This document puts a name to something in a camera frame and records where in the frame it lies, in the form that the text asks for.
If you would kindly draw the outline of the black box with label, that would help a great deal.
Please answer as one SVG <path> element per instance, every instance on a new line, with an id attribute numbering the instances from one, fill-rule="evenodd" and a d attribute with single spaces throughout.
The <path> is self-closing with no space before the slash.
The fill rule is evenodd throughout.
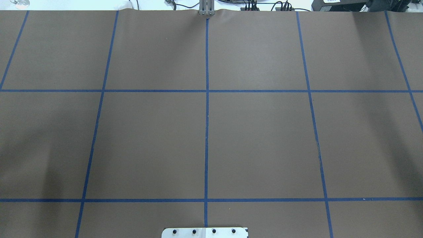
<path id="1" fill-rule="evenodd" d="M 314 12 L 360 12 L 367 0 L 313 0 Z"/>

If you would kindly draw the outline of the aluminium frame post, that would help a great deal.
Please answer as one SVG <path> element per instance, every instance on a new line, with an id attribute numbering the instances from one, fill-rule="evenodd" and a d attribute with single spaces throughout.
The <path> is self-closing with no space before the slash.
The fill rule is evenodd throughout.
<path id="1" fill-rule="evenodd" d="M 214 0 L 199 0 L 199 15 L 213 16 L 215 15 Z"/>

